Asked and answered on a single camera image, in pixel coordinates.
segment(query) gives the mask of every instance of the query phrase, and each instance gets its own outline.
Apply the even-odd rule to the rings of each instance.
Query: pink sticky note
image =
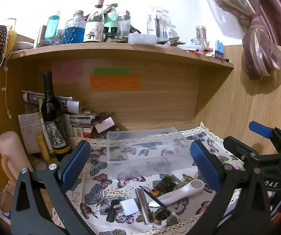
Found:
[[[98,133],[101,133],[113,125],[114,125],[114,122],[113,122],[112,118],[109,117],[109,118],[103,120],[100,124],[96,124],[95,128],[97,129]]]
[[[53,83],[67,84],[83,82],[83,60],[57,62],[52,65],[51,70]]]

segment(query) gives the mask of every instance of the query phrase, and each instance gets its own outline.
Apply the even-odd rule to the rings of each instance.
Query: pink curtain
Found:
[[[281,70],[281,0],[214,0],[246,31],[242,68],[251,80]]]

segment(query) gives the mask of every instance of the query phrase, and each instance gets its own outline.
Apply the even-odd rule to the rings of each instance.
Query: green sticky note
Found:
[[[94,75],[129,75],[128,68],[94,68]]]

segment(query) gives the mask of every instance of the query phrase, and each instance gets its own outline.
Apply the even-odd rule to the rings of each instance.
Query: dark wine bottle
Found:
[[[65,121],[61,104],[55,98],[51,71],[44,72],[44,102],[41,105],[44,125],[58,161],[71,151],[70,141],[66,135]]]

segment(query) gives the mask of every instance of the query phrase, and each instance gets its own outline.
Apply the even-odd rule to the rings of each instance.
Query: curtain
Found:
[[[245,30],[242,68],[251,80],[281,70],[281,0],[214,0]]]

